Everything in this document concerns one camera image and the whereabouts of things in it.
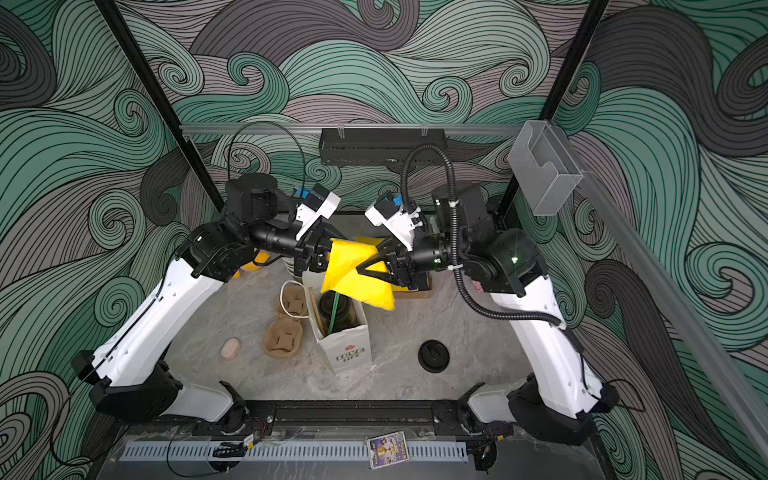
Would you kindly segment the green straw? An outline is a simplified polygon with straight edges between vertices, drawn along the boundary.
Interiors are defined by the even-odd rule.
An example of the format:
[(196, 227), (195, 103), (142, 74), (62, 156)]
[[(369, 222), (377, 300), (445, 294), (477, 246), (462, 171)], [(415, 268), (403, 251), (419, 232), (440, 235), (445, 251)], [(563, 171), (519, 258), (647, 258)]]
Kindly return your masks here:
[(330, 335), (333, 333), (334, 325), (335, 325), (335, 319), (337, 316), (337, 310), (338, 310), (338, 302), (339, 302), (339, 294), (338, 292), (332, 292), (333, 293), (333, 301), (332, 301), (332, 308), (331, 308), (331, 315), (329, 317), (329, 325), (327, 334)]

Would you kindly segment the white paper takeout bag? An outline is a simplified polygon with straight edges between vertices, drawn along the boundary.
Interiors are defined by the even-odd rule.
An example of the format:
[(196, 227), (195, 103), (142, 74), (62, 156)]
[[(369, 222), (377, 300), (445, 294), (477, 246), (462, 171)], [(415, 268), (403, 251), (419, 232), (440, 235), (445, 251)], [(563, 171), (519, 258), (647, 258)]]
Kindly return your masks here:
[(336, 375), (371, 366), (373, 361), (369, 326), (361, 302), (348, 297), (354, 309), (351, 324), (339, 329), (334, 328), (332, 334), (327, 334), (328, 325), (323, 321), (318, 306), (324, 294), (321, 292), (324, 276), (307, 271), (300, 279), (291, 279), (299, 282), (304, 288), (309, 310), (306, 320), (310, 336), (322, 351), (327, 366)]

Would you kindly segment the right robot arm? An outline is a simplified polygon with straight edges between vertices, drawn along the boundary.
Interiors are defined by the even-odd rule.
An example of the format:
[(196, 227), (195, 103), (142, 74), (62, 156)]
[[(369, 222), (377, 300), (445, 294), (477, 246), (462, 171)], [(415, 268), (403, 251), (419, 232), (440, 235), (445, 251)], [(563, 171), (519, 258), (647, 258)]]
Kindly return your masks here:
[(583, 444), (594, 415), (609, 412), (619, 394), (588, 366), (535, 242), (520, 229), (497, 228), (477, 185), (462, 183), (454, 198), (438, 187), (432, 200), (436, 232), (419, 208), (391, 194), (369, 206), (366, 218), (391, 235), (358, 273), (422, 291), (430, 272), (449, 270), (472, 310), (511, 324), (533, 371), (519, 387), (478, 384), (465, 394), (460, 418), (468, 432), (517, 425), (537, 440)]

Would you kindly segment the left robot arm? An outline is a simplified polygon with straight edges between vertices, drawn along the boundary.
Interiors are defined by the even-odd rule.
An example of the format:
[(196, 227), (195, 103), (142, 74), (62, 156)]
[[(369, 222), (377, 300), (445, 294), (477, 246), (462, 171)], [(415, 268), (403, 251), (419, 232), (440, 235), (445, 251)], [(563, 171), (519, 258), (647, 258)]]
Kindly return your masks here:
[(294, 271), (321, 272), (332, 234), (327, 221), (341, 199), (320, 184), (288, 202), (293, 217), (277, 220), (285, 194), (269, 174), (245, 174), (225, 184), (227, 202), (220, 219), (204, 223), (174, 250), (161, 282), (109, 340), (72, 361), (99, 413), (127, 423), (183, 416), (210, 423), (239, 409), (229, 386), (185, 385), (163, 355), (190, 320), (237, 270), (266, 252), (290, 257)]

